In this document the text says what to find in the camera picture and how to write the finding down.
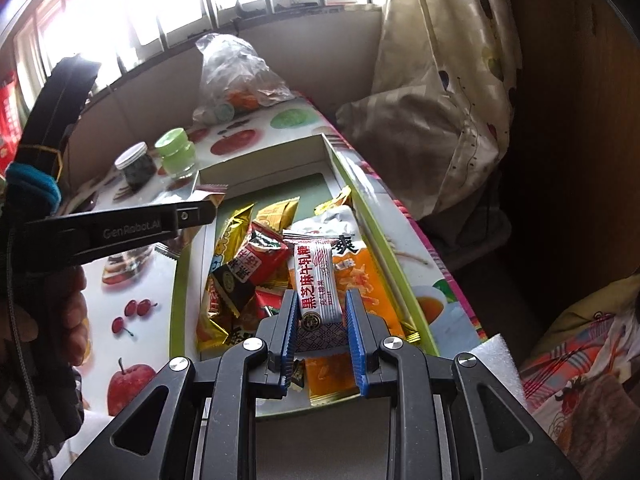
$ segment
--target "finger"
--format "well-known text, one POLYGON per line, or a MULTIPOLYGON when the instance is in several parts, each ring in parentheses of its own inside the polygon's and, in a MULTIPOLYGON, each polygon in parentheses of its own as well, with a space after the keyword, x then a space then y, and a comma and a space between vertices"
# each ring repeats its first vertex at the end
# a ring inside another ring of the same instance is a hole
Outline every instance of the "finger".
POLYGON ((86 300, 82 292, 73 293, 62 309, 62 326, 72 329, 82 323, 86 317, 86 300))
POLYGON ((80 366, 82 364, 87 340, 88 332, 83 323, 66 334, 66 339, 63 342, 63 352, 69 363, 73 366, 80 366))
POLYGON ((86 279, 82 267, 67 267, 46 277, 44 289, 50 306, 55 306, 61 300, 68 298, 77 290, 83 290, 86 279))
MULTIPOLYGON (((29 314, 18 305, 14 305, 14 311, 20 341, 29 342, 36 339, 38 336, 38 324, 33 317, 29 316, 29 314)), ((5 303, 0 305, 0 336, 7 341, 14 339, 11 334, 11 325, 9 324, 9 309, 5 303)))

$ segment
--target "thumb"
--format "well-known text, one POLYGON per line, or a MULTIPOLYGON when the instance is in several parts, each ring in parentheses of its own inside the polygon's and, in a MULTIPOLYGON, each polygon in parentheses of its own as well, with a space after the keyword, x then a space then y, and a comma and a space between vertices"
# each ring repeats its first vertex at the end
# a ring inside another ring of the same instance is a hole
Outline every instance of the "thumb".
MULTIPOLYGON (((15 305, 14 310, 20 341, 27 343, 36 339, 38 336, 38 324, 33 317, 29 316, 21 306, 15 305)), ((0 303, 0 337, 7 341, 13 339, 11 325, 9 324, 9 308, 5 301, 0 303)))

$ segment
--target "blue strap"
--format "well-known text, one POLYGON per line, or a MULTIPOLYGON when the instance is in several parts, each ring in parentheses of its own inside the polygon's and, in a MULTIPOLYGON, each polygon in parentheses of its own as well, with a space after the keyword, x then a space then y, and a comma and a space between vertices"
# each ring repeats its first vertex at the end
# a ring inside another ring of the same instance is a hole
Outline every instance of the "blue strap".
POLYGON ((12 162, 6 169, 5 177, 7 186, 20 187, 25 192, 36 194, 46 200, 51 206, 51 213, 60 206, 60 189, 50 174, 34 168, 31 164, 12 162))

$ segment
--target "green lid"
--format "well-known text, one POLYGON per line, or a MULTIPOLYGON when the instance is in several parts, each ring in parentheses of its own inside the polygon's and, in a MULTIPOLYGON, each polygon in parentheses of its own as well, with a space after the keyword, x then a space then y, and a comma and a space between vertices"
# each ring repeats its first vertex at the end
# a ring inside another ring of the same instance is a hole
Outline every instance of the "green lid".
POLYGON ((184 128, 174 128, 156 140, 156 150, 161 156, 168 156, 183 149, 188 142, 189 137, 184 128))

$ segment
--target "human hand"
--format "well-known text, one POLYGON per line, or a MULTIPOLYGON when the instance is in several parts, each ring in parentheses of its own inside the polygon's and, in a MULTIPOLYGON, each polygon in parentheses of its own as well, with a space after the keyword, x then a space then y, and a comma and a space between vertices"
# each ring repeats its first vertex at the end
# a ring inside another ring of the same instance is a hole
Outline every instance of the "human hand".
MULTIPOLYGON (((61 349, 69 364, 82 364, 86 351, 88 333, 82 323, 86 317, 86 301, 82 290, 86 288, 86 277, 82 267, 69 267, 47 276, 44 283, 46 308, 56 313, 62 327, 61 349)), ((38 325, 19 305, 15 305, 15 318, 23 342, 33 341, 38 336, 38 325)), ((0 301, 0 338, 11 341, 6 300, 0 301)), ((0 364, 7 358, 4 344, 0 344, 0 364)))

